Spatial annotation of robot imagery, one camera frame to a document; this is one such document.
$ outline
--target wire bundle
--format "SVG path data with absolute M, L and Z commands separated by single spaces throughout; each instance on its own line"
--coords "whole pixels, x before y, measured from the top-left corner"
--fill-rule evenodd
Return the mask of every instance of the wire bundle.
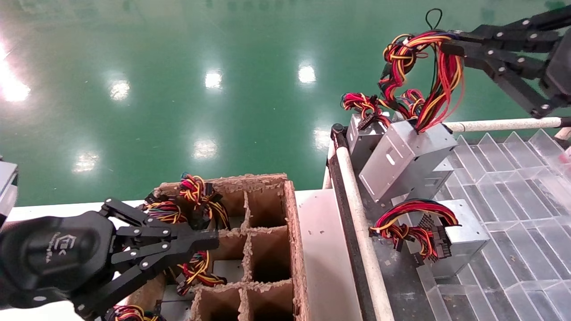
M 446 226 L 458 225 L 456 216 L 446 206 L 429 199 L 410 199 L 397 204 L 394 208 L 383 214 L 375 225 L 370 227 L 370 231 L 385 239 L 392 239 L 395 247 L 405 239 L 416 239 L 421 244 L 419 253 L 422 259 L 426 259 L 429 256 L 438 257 L 433 247 L 434 238 L 431 231 L 427 231 L 419 226 L 408 227 L 406 224 L 400 226 L 396 224 L 399 217 L 415 211 L 436 214 L 443 218 Z
M 145 312 L 139 306 L 115 306 L 111 317 L 115 321 L 165 321 L 161 315 Z
M 200 176 L 184 173 L 179 186 L 179 196 L 194 205 L 194 211 L 204 211 L 209 220 L 222 222 L 223 228 L 230 228 L 228 211 L 224 205 L 215 200 L 214 190 L 207 191 L 206 184 Z
M 150 217 L 159 219 L 162 222 L 177 224 L 186 223 L 187 218 L 183 215 L 180 206 L 171 200 L 148 204 L 144 209 Z
M 208 251 L 198 251 L 189 263 L 178 265 L 182 269 L 182 274 L 186 277 L 182 286 L 177 288 L 180 296 L 188 293 L 194 280 L 199 280 L 202 284 L 210 287 L 227 283 L 225 278 L 207 272 L 209 263 L 210 253 Z
M 383 110 L 379 108 L 379 105 L 384 105 L 384 102 L 380 101 L 376 95 L 368 97 L 363 93 L 346 93 L 341 99 L 341 107 L 344 110 L 355 109 L 361 113 L 361 119 L 367 118 L 370 114 L 375 114 L 375 120 L 388 127 L 391 120 L 383 115 Z
M 455 107 L 449 110 L 452 100 L 452 91 L 460 84 L 464 84 L 463 64 L 460 57 L 445 54 L 440 50 L 444 41 L 454 39 L 455 35 L 442 30 L 429 30 L 419 35 L 402 34 L 396 37 L 383 51 L 387 66 L 379 80 L 381 94 L 386 105 L 400 112 L 405 119 L 417 118 L 415 129 L 421 133 L 426 129 L 442 122 L 455 111 L 464 94 L 462 94 Z M 428 57 L 424 50 L 431 48 L 435 55 L 435 76 L 433 77 L 430 94 L 423 98 L 415 90 L 417 99 L 406 93 L 400 99 L 395 97 L 395 91 L 406 82 L 406 73 L 415 65 L 417 59 Z M 398 100 L 410 101 L 399 103 Z

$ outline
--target transparent plastic tray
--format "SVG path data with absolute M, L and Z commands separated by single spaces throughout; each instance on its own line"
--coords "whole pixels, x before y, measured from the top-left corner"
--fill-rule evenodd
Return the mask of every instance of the transparent plastic tray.
M 436 320 L 571 321 L 571 160 L 543 130 L 457 141 L 435 199 L 465 199 L 491 242 L 452 279 L 418 269 Z

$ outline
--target gripper logo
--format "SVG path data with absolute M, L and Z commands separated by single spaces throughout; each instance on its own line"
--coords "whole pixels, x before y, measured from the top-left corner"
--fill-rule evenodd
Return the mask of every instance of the gripper logo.
M 58 256 L 67 255 L 67 251 L 72 249 L 77 240 L 77 236 L 67 234 L 60 236 L 61 232 L 56 232 L 54 236 L 51 237 L 50 243 L 47 245 L 46 250 L 46 264 L 51 262 L 51 257 L 54 252 L 58 253 Z

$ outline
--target white pipe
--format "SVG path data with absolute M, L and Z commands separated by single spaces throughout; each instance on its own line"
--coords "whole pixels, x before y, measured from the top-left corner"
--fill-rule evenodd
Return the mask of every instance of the white pipe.
M 361 194 L 359 194 L 357 180 L 351 165 L 349 150 L 346 147 L 339 147 L 336 153 L 339 167 L 341 168 L 341 178 L 345 185 L 345 193 L 347 193 L 347 200 L 349 201 L 351 217 L 355 225 L 357 243 L 359 244 L 363 265 L 365 266 L 365 274 L 369 283 L 375 316 L 377 321 L 395 321 L 387 288 L 379 267 L 379 261 L 373 249 L 372 239 L 369 237 L 369 224 L 365 217 L 365 209 L 363 208 L 363 201 L 361 200 Z
M 556 128 L 561 126 L 561 118 L 498 119 L 495 121 L 449 122 L 444 124 L 454 132 Z
M 327 159 L 331 159 L 335 155 L 335 144 L 333 140 L 329 141 L 329 150 L 327 151 Z M 325 175 L 323 176 L 323 185 L 321 187 L 322 190 L 327 190 L 329 188 L 333 188 L 331 185 L 331 175 L 329 174 L 329 167 L 325 166 Z

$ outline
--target white table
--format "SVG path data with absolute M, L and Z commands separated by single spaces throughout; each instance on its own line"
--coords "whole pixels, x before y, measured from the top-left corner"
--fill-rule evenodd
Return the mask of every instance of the white table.
M 361 320 L 355 281 L 333 190 L 295 192 L 301 241 L 307 273 L 309 306 L 313 320 Z M 131 206 L 141 200 L 126 201 Z M 103 203 L 16 207 L 8 221 L 42 216 L 76 216 L 99 210 Z M 114 219 L 116 226 L 125 226 Z M 2 320 L 81 321 L 70 302 L 56 302 L 34 309 L 0 311 Z

